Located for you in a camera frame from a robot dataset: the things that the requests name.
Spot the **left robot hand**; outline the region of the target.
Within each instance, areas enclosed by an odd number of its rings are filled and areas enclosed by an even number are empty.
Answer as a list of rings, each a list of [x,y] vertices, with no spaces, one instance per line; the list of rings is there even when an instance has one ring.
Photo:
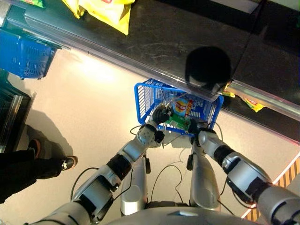
[[[167,105],[159,105],[152,114],[152,120],[155,122],[155,124],[159,125],[168,121],[173,113],[174,110],[172,107]]]

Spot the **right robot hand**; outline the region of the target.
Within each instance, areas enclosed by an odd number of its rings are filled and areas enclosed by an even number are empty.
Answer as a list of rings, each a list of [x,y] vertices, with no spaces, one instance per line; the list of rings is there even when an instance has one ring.
[[[191,119],[190,121],[190,125],[189,125],[189,128],[188,128],[188,132],[190,134],[198,134],[201,130],[201,128],[207,128],[208,126],[208,123],[204,120],[201,120],[201,119]]]

